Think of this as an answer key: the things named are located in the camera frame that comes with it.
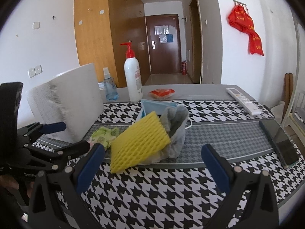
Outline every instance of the red pump cap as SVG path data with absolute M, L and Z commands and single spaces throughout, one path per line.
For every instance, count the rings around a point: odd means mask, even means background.
M 131 49 L 131 44 L 132 44 L 131 42 L 120 44 L 120 45 L 126 45 L 128 47 L 128 49 L 126 51 L 126 58 L 127 59 L 135 57 L 135 52 Z

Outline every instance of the brown door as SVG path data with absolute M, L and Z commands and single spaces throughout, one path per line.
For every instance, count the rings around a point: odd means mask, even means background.
M 202 46 L 201 46 L 201 21 L 197 0 L 192 0 L 190 4 L 190 18 L 192 28 L 192 45 L 193 45 L 193 82 L 201 82 L 202 66 Z
M 178 15 L 146 16 L 152 74 L 179 73 L 181 45 Z

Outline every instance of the houndstooth table runner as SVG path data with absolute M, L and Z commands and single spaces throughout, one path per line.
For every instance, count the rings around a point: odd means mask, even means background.
M 109 129 L 118 128 L 120 133 L 125 131 L 128 125 L 105 125 Z M 94 124 L 83 140 L 88 141 L 92 133 L 101 127 L 100 124 Z M 185 168 L 185 164 L 203 163 L 201 158 L 201 147 L 205 144 L 211 144 L 217 153 L 233 161 L 236 159 L 258 157 L 272 151 L 272 146 L 259 126 L 259 121 L 238 122 L 238 123 L 213 123 L 197 124 L 187 129 L 185 132 L 184 146 L 180 155 L 173 158 L 166 158 L 159 163 L 180 164 Z M 110 162 L 110 149 L 106 151 L 105 159 Z
M 247 121 L 273 116 L 264 107 L 259 117 L 252 117 L 235 101 L 175 101 L 184 104 L 196 123 Z M 97 123 L 134 122 L 140 104 L 105 104 Z M 37 141 L 35 146 L 52 151 Z M 233 163 L 252 173 L 270 172 L 279 206 L 303 182 L 305 160 L 297 149 L 300 161 L 284 170 L 272 152 L 260 157 Z M 69 161 L 75 165 L 77 160 Z M 245 192 L 229 226 L 236 224 L 245 208 L 249 193 Z M 61 192 L 59 200 L 63 203 Z M 81 194 L 95 218 L 105 228 L 202 228 L 225 198 L 207 168 L 158 169 L 131 167 L 120 174 L 111 174 L 103 163 L 89 187 Z
M 237 101 L 174 100 L 172 102 L 184 105 L 190 113 L 190 119 L 195 123 L 273 118 L 273 115 L 258 102 L 254 102 L 262 110 L 262 114 L 258 116 L 249 115 Z M 104 112 L 97 123 L 132 123 L 136 121 L 141 110 L 140 102 L 106 103 L 104 106 Z

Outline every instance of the light switch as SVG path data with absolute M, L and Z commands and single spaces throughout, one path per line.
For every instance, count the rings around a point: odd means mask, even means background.
M 30 78 L 36 76 L 36 74 L 35 74 L 35 68 L 30 68 L 30 69 L 28 69 L 27 73 L 29 74 L 29 77 L 30 77 Z
M 38 75 L 38 74 L 40 74 L 41 72 L 42 72 L 41 65 L 37 65 L 37 66 L 35 67 L 35 74 Z
M 38 29 L 38 28 L 40 28 L 40 22 L 34 22 L 33 29 Z

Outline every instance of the fire extinguisher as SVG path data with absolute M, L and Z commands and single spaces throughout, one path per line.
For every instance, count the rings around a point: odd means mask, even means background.
M 186 75 L 186 61 L 181 63 L 181 73 L 182 75 Z

